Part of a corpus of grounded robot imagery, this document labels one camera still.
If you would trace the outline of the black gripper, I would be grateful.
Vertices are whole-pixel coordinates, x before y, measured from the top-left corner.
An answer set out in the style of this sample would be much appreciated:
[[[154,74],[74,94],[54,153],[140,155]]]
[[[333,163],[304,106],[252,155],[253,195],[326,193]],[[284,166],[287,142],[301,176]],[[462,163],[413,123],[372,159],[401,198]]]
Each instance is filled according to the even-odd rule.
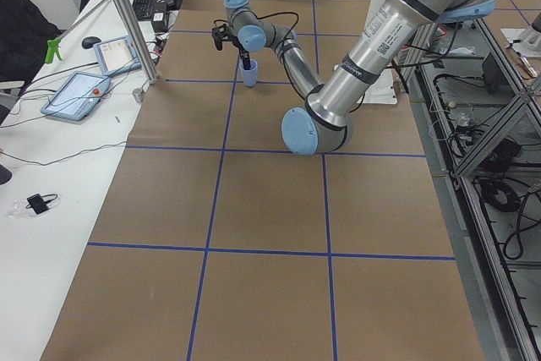
[[[229,25],[219,25],[213,27],[211,30],[212,39],[217,51],[223,50],[223,44],[225,42],[231,42],[237,49],[241,48],[238,38],[231,32]],[[243,69],[251,69],[251,58],[249,52],[243,48],[239,50],[239,56],[242,62]]]

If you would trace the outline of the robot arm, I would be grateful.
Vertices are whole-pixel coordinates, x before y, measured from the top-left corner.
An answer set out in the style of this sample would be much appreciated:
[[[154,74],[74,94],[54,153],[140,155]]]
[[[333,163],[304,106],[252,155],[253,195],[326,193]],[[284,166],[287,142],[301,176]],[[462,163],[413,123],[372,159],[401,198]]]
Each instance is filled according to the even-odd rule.
[[[265,47],[275,52],[304,100],[303,107],[282,119],[283,142],[292,153],[311,156],[338,150],[350,140],[349,112],[419,26],[481,18],[494,10],[495,1],[384,0],[327,82],[303,55],[293,29],[265,22],[249,0],[223,0],[227,20],[213,28],[212,37],[218,50],[223,42],[232,42],[245,67],[252,52]]]

